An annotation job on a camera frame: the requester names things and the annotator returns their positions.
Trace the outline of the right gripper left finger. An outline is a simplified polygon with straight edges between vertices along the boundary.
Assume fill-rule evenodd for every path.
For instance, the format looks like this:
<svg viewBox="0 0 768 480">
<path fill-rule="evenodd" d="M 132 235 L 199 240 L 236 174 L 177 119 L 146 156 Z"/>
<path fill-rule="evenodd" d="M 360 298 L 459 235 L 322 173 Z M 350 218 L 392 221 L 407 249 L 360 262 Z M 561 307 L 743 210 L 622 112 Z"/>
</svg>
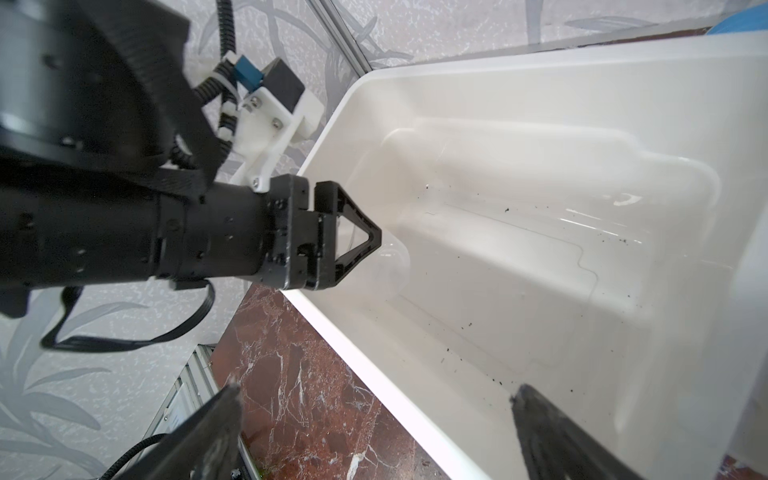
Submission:
<svg viewBox="0 0 768 480">
<path fill-rule="evenodd" d="M 239 455 L 243 402 L 237 384 L 212 399 L 115 479 L 230 479 Z"/>
</svg>

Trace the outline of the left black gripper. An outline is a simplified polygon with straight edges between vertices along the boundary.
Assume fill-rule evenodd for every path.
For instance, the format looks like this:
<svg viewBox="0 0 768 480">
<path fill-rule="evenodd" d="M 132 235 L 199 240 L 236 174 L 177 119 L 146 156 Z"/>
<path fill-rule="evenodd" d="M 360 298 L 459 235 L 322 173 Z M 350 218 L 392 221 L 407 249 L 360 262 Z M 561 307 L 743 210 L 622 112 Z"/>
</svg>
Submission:
<svg viewBox="0 0 768 480">
<path fill-rule="evenodd" d="M 196 201 L 157 202 L 152 276 L 244 277 L 278 289 L 336 287 L 382 245 L 382 230 L 336 182 L 282 175 L 257 194 L 217 184 Z"/>
</svg>

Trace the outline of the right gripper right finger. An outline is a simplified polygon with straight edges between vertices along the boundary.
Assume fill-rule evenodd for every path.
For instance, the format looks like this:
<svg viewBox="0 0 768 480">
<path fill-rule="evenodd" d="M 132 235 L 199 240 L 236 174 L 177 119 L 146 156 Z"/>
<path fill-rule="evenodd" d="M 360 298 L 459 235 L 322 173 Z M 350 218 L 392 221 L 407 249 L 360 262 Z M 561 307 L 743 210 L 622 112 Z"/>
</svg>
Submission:
<svg viewBox="0 0 768 480">
<path fill-rule="evenodd" d="M 641 479 L 534 387 L 522 384 L 510 403 L 531 479 Z"/>
</svg>

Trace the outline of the white plastic tub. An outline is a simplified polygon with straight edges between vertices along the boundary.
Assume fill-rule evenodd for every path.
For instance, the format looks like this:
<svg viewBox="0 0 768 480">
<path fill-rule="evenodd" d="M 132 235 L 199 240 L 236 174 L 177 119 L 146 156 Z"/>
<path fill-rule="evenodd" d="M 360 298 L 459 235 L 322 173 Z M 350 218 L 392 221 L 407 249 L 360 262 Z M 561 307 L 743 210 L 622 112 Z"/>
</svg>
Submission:
<svg viewBox="0 0 768 480">
<path fill-rule="evenodd" d="M 301 170 L 408 250 L 291 303 L 454 479 L 526 476 L 533 386 L 647 479 L 716 474 L 767 354 L 767 35 L 399 67 Z"/>
</svg>

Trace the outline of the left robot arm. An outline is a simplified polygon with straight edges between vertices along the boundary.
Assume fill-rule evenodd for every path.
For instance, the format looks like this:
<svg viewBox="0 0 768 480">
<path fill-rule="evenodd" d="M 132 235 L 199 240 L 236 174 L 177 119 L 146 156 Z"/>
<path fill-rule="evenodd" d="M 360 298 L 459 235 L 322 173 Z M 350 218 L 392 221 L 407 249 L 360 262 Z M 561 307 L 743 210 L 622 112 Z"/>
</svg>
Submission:
<svg viewBox="0 0 768 480">
<path fill-rule="evenodd" d="M 281 59 L 236 50 L 216 5 L 220 59 L 191 86 L 189 21 L 157 1 L 1 5 L 1 311 L 61 289 L 169 281 L 202 305 L 157 337 L 196 327 L 213 280 L 280 290 L 337 286 L 380 248 L 380 228 L 336 182 L 273 171 L 322 105 Z"/>
</svg>

